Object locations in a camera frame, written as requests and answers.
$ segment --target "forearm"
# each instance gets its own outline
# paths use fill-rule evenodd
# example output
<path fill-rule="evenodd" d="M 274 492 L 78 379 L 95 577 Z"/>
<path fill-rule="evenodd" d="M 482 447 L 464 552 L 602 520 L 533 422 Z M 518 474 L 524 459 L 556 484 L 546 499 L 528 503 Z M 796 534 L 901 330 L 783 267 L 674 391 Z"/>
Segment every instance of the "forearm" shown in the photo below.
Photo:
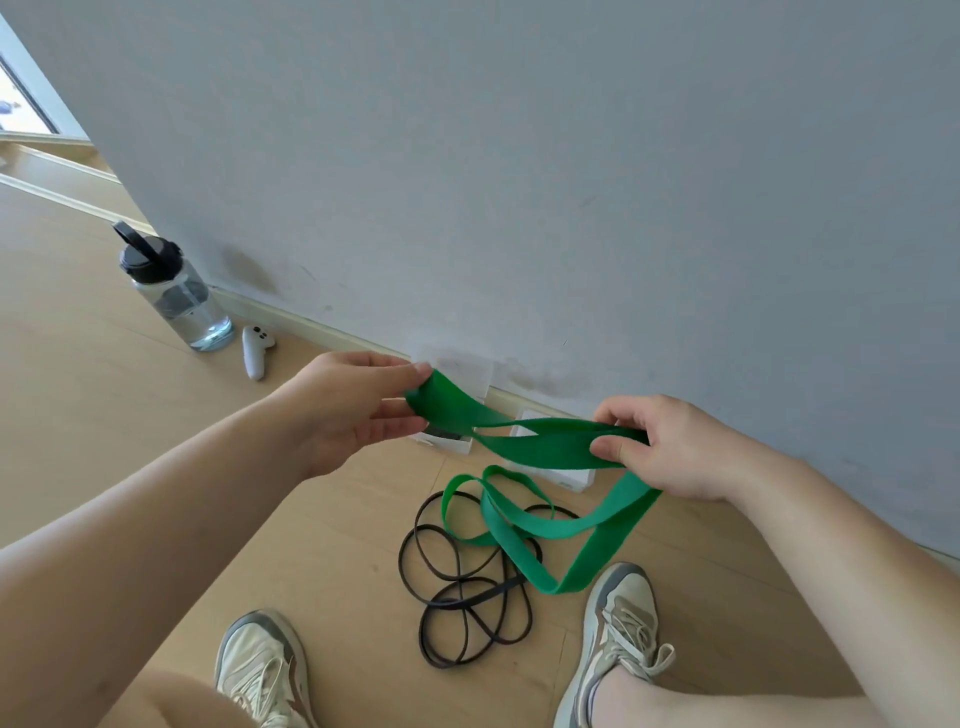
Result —
<path fill-rule="evenodd" d="M 263 402 L 0 551 L 4 725 L 92 726 L 300 480 Z"/>
<path fill-rule="evenodd" d="M 960 715 L 960 579 L 805 463 L 757 446 L 735 504 L 893 726 Z"/>

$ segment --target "coiled black cord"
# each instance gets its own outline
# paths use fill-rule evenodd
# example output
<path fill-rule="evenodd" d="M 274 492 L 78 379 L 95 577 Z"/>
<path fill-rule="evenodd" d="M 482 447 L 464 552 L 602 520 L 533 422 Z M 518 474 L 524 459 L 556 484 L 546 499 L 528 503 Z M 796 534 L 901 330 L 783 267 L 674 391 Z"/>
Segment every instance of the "coiled black cord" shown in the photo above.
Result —
<path fill-rule="evenodd" d="M 467 498 L 472 500 L 478 506 L 480 505 L 480 498 L 469 493 L 457 491 L 453 495 L 455 497 Z M 420 617 L 420 627 L 417 635 L 418 642 L 420 643 L 420 654 L 423 655 L 423 659 L 433 667 L 446 669 L 448 667 L 457 667 L 458 665 L 467 665 L 474 660 L 479 659 L 487 652 L 487 650 L 493 647 L 494 644 L 516 644 L 520 642 L 530 634 L 530 630 L 533 628 L 534 611 L 533 607 L 530 605 L 530 596 L 527 594 L 526 590 L 527 578 L 516 569 L 516 565 L 510 559 L 510 557 L 504 553 L 502 548 L 499 546 L 496 547 L 490 556 L 483 562 L 483 564 L 472 571 L 463 573 L 460 561 L 460 543 L 450 536 L 450 534 L 448 534 L 442 526 L 434 523 L 420 522 L 423 511 L 426 510 L 427 506 L 442 496 L 443 492 L 434 493 L 423 502 L 420 510 L 417 511 L 417 516 L 414 518 L 414 527 L 410 529 L 410 532 L 406 536 L 403 537 L 403 543 L 400 544 L 400 553 L 397 556 L 396 565 L 400 572 L 400 580 L 403 582 L 403 586 L 406 587 L 407 591 L 418 601 L 425 605 L 423 615 Z M 536 503 L 531 505 L 529 508 L 525 508 L 524 510 L 526 510 L 527 513 L 532 513 L 533 511 L 548 511 L 550 510 L 550 506 L 546 503 Z M 577 514 L 575 514 L 573 511 L 562 508 L 559 505 L 554 506 L 554 510 L 557 513 L 562 513 L 571 519 L 578 518 Z M 430 559 L 427 558 L 426 553 L 423 551 L 423 545 L 420 543 L 420 533 L 422 531 L 432 531 L 433 533 L 438 533 L 449 544 L 451 550 L 453 551 L 456 563 L 456 573 L 443 573 L 437 569 L 433 563 L 431 563 Z M 531 546 L 533 546 L 534 553 L 537 556 L 537 561 L 542 563 L 543 549 L 540 548 L 540 544 L 538 544 L 533 538 L 528 537 L 525 540 L 529 542 Z M 449 582 L 446 584 L 446 586 L 434 594 L 432 598 L 427 599 L 426 597 L 417 594 L 414 588 L 410 585 L 410 581 L 407 579 L 407 575 L 403 567 L 403 557 L 404 554 L 406 554 L 407 548 L 411 542 L 417 545 L 417 551 L 420 552 L 420 558 L 423 560 L 423 563 L 426 564 L 427 568 L 430 569 L 431 573 L 433 573 L 433 575 L 438 579 Z M 485 569 L 493 561 L 493 559 L 496 558 L 497 554 L 500 556 L 500 566 L 503 574 L 502 580 L 497 581 L 496 579 L 492 579 L 488 576 L 478 575 L 480 571 Z M 464 585 L 471 583 L 486 584 L 489 588 L 485 589 L 480 594 L 466 596 L 464 593 Z M 510 591 L 517 588 L 519 588 L 520 593 L 523 596 L 523 602 L 526 605 L 527 621 L 519 636 L 514 638 L 506 638 L 500 634 L 500 631 L 503 628 L 504 619 L 507 617 L 507 604 Z M 491 599 L 495 599 L 498 596 L 501 597 L 500 614 L 497 617 L 496 625 L 491 627 L 485 621 L 483 621 L 480 615 L 477 614 L 474 607 L 479 604 L 483 604 L 486 601 L 490 601 Z M 434 613 L 438 611 L 462 613 L 464 624 L 464 646 L 460 649 L 460 652 L 456 657 L 450 658 L 440 654 L 430 639 L 430 620 Z M 471 655 L 467 655 L 467 649 L 469 645 L 469 621 L 467 617 L 473 619 L 473 621 L 476 622 L 476 624 L 481 630 L 483 630 L 484 634 L 487 635 L 488 638 L 487 643 Z"/>

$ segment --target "shoe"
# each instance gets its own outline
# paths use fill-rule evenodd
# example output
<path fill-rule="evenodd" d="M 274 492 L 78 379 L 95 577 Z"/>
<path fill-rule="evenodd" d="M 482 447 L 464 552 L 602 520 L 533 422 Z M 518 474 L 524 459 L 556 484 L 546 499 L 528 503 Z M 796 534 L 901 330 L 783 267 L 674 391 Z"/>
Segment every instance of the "shoe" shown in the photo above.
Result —
<path fill-rule="evenodd" d="M 213 682 L 262 728 L 318 728 L 303 645 L 277 612 L 250 612 L 229 627 Z"/>
<path fill-rule="evenodd" d="M 673 664 L 672 644 L 657 647 L 657 601 L 646 573 L 636 564 L 612 564 L 587 601 L 580 665 L 564 693 L 554 728 L 589 728 L 592 694 L 617 665 L 634 677 L 653 679 Z"/>

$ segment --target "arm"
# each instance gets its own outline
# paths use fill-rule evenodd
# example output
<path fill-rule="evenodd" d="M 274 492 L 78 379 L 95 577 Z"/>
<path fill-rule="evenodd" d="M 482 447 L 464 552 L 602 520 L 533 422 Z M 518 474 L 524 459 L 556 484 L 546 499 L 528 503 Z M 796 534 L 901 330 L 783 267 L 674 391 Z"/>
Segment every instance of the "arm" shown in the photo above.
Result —
<path fill-rule="evenodd" d="M 324 354 L 265 400 L 0 551 L 3 724 L 97 725 L 302 480 L 425 426 L 391 398 L 428 375 L 393 357 Z"/>
<path fill-rule="evenodd" d="M 666 397 L 606 400 L 596 418 L 643 427 L 650 447 L 598 438 L 680 497 L 727 499 L 760 530 L 876 709 L 898 728 L 960 715 L 960 579 L 806 463 Z"/>

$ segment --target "clear plastic bottle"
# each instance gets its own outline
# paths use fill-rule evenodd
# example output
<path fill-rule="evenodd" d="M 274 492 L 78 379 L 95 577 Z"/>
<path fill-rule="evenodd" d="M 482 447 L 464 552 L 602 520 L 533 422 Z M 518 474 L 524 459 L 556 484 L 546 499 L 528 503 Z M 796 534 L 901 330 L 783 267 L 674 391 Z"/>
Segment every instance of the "clear plastic bottle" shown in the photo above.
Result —
<path fill-rule="evenodd" d="M 176 243 L 141 235 L 124 222 L 113 229 L 127 243 L 120 268 L 191 349 L 212 352 L 229 342 L 233 322 Z"/>

